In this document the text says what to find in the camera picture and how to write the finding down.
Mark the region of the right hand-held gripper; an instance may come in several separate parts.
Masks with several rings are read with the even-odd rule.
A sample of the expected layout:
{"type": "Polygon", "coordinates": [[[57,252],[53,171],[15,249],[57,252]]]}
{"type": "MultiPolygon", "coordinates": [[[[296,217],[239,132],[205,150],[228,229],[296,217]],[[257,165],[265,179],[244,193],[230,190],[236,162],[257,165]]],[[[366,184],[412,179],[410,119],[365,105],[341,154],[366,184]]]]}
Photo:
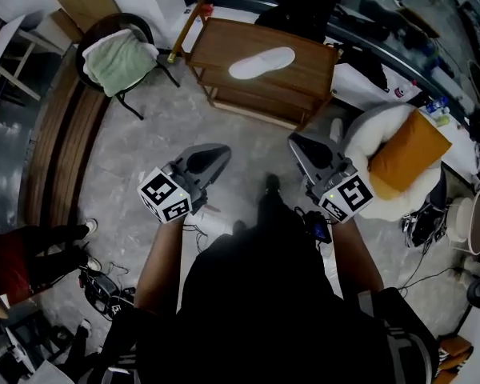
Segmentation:
{"type": "Polygon", "coordinates": [[[337,145],[327,139],[291,134],[288,143],[301,171],[313,183],[310,197],[334,220],[344,223],[374,200],[374,190],[349,158],[335,164],[337,145]]]}

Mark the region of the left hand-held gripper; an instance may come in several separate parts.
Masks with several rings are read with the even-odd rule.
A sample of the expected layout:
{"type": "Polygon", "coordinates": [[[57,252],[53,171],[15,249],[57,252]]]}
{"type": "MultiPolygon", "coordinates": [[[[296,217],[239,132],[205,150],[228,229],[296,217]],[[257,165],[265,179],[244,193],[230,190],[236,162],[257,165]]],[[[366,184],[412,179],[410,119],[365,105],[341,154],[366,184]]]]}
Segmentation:
{"type": "Polygon", "coordinates": [[[206,185],[215,182],[230,159],[231,148],[226,145],[191,146],[162,168],[145,170],[138,195],[160,223],[196,214],[207,202],[206,185]]]}

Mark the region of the person's left forearm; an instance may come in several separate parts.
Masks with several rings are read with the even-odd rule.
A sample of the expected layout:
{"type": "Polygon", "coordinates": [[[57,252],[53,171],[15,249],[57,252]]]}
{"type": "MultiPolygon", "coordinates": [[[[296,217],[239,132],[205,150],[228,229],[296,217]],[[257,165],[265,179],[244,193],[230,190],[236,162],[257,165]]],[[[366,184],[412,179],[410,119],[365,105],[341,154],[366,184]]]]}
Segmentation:
{"type": "Polygon", "coordinates": [[[161,224],[142,269],[134,306],[159,317],[176,314],[185,218],[161,224]]]}

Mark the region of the white fluffy chair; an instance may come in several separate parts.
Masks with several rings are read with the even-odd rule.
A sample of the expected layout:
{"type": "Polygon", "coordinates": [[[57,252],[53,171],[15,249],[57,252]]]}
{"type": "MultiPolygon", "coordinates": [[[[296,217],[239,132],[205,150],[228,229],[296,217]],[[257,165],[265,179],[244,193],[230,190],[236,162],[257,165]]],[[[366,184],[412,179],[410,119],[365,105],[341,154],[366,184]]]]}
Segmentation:
{"type": "MultiPolygon", "coordinates": [[[[371,184],[368,171],[369,161],[382,148],[383,144],[393,137],[413,110],[418,109],[406,103],[379,106],[356,118],[348,129],[343,142],[345,156],[351,159],[360,175],[369,184],[371,184]]],[[[438,130],[431,118],[425,117],[438,130]]],[[[407,191],[396,198],[383,200],[374,191],[374,200],[359,214],[364,218],[395,222],[404,215],[419,210],[427,195],[439,182],[441,160],[442,158],[430,166],[407,191]]]]}

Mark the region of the wooden shelf table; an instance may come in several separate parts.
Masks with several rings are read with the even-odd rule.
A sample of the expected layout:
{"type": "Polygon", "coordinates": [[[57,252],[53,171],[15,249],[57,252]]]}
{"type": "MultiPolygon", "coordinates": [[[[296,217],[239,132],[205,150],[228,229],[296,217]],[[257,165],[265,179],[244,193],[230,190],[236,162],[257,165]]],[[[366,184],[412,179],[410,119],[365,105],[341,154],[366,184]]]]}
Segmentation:
{"type": "Polygon", "coordinates": [[[208,18],[185,60],[212,106],[300,130],[332,98],[338,51],[264,26],[208,18]],[[278,47],[295,53],[288,66],[247,80],[230,75],[235,62],[278,47]]]}

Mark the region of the orange pillow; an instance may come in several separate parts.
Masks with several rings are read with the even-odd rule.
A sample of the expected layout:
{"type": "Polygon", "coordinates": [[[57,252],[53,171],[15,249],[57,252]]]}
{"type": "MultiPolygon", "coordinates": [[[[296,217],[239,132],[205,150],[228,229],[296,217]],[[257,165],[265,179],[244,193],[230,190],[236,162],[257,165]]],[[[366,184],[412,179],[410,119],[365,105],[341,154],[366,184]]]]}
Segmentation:
{"type": "Polygon", "coordinates": [[[450,147],[451,142],[419,110],[413,110],[369,161],[370,182],[375,193],[383,200],[396,198],[450,147]]]}

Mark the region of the clear plastic bottle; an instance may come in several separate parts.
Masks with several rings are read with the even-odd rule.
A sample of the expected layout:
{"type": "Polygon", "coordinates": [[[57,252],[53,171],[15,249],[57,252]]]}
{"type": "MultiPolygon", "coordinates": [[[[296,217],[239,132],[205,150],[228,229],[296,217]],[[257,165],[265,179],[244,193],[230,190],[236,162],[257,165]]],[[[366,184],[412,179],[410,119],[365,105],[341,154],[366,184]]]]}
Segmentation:
{"type": "Polygon", "coordinates": [[[425,105],[425,111],[428,114],[433,114],[437,111],[443,110],[448,105],[448,98],[446,96],[440,97],[440,99],[435,99],[429,101],[425,105]]]}

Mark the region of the brass pole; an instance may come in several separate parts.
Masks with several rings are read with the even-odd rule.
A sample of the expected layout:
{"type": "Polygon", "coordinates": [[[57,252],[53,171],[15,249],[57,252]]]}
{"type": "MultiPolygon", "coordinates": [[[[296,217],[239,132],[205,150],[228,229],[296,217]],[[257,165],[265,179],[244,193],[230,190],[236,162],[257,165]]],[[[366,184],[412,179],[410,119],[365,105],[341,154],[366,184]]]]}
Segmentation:
{"type": "Polygon", "coordinates": [[[206,5],[206,1],[207,0],[198,0],[195,8],[190,13],[190,16],[186,20],[186,23],[184,24],[180,34],[176,38],[173,48],[167,58],[168,63],[173,64],[178,53],[184,55],[185,51],[182,48],[182,44],[184,43],[186,36],[190,32],[190,28],[194,24],[196,18],[200,18],[202,24],[206,22],[206,17],[204,15],[204,6],[206,5]]]}

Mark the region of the green towel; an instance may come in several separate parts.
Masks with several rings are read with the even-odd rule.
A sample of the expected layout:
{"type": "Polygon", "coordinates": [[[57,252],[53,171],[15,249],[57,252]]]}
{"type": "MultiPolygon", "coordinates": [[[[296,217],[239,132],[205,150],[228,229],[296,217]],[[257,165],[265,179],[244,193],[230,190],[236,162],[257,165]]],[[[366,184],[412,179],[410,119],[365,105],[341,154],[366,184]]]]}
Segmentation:
{"type": "Polygon", "coordinates": [[[113,97],[140,82],[157,65],[159,51],[139,40],[132,29],[99,39],[81,54],[84,74],[113,97]]]}

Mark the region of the person's black clothing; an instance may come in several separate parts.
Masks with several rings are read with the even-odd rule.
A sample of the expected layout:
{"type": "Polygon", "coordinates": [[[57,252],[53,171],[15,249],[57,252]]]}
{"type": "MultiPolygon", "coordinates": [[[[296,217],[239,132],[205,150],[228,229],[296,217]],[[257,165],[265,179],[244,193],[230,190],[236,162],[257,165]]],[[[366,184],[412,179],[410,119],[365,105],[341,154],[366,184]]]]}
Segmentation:
{"type": "Polygon", "coordinates": [[[89,384],[129,349],[142,384],[381,384],[355,300],[332,291],[301,218],[265,194],[254,227],[217,238],[180,277],[176,314],[117,315],[89,384]]]}

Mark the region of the white bucket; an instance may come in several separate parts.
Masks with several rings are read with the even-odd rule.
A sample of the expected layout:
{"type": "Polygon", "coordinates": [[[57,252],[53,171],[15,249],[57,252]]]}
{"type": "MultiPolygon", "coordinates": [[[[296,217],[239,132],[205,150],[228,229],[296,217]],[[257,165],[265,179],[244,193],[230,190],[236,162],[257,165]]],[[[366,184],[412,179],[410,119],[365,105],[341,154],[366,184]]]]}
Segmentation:
{"type": "Polygon", "coordinates": [[[456,198],[446,215],[450,246],[473,256],[480,255],[480,191],[472,198],[456,198]]]}

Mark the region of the black round chair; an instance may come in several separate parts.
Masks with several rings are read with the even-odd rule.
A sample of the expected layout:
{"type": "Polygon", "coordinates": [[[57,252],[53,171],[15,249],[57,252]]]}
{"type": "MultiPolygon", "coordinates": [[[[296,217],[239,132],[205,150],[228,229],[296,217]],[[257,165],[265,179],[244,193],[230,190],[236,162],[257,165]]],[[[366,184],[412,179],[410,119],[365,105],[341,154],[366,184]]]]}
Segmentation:
{"type": "MultiPolygon", "coordinates": [[[[140,35],[142,36],[141,42],[145,42],[148,45],[151,45],[153,48],[156,48],[154,46],[154,37],[148,23],[136,14],[129,13],[111,14],[99,20],[94,25],[92,25],[92,27],[87,32],[84,33],[82,40],[78,44],[77,54],[75,58],[75,66],[77,69],[78,77],[83,84],[101,94],[105,93],[104,89],[96,82],[92,82],[91,78],[84,71],[83,52],[85,49],[90,48],[92,44],[98,42],[100,38],[108,37],[109,35],[112,35],[112,32],[119,32],[123,30],[131,30],[134,32],[134,34],[140,33],[140,35]]],[[[156,70],[162,70],[166,74],[168,79],[177,88],[180,87],[179,82],[176,81],[173,75],[165,67],[163,62],[155,60],[154,68],[156,70]]],[[[136,109],[126,103],[125,96],[128,92],[140,85],[141,82],[143,82],[143,80],[146,78],[146,76],[147,74],[142,76],[138,81],[130,84],[124,90],[120,90],[117,94],[113,96],[125,109],[127,109],[141,121],[144,119],[144,117],[139,112],[137,112],[136,109]]]]}

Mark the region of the black floor equipment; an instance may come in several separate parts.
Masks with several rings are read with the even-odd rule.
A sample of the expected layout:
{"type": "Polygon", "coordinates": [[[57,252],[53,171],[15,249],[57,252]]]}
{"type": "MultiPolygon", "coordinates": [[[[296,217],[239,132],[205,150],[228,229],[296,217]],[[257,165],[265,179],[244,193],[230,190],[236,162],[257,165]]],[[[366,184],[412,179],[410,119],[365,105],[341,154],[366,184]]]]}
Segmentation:
{"type": "Polygon", "coordinates": [[[80,269],[78,279],[88,303],[106,320],[134,307],[134,287],[122,289],[103,272],[88,267],[80,269]]]}

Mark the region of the white table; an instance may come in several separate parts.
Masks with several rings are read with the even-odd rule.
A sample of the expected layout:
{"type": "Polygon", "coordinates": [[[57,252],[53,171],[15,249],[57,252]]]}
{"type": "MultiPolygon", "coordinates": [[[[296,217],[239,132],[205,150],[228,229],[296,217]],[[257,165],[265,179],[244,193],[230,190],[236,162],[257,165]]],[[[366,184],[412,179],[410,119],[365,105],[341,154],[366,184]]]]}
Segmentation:
{"type": "Polygon", "coordinates": [[[22,24],[25,19],[26,15],[22,14],[10,22],[0,22],[0,77],[4,77],[12,86],[19,88],[23,93],[39,102],[41,96],[19,78],[27,60],[37,47],[60,57],[65,52],[45,38],[24,30],[22,24]],[[28,45],[22,56],[11,56],[9,45],[18,38],[27,41],[28,45]]]}

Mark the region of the orange black striped object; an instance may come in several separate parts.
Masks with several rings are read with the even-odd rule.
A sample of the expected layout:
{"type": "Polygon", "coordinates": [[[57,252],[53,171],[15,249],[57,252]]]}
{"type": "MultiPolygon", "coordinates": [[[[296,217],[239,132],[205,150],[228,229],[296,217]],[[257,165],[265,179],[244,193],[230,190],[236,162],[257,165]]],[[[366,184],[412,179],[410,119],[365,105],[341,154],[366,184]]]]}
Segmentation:
{"type": "Polygon", "coordinates": [[[472,343],[462,336],[456,335],[441,340],[439,343],[439,371],[457,373],[473,351],[472,343]]]}

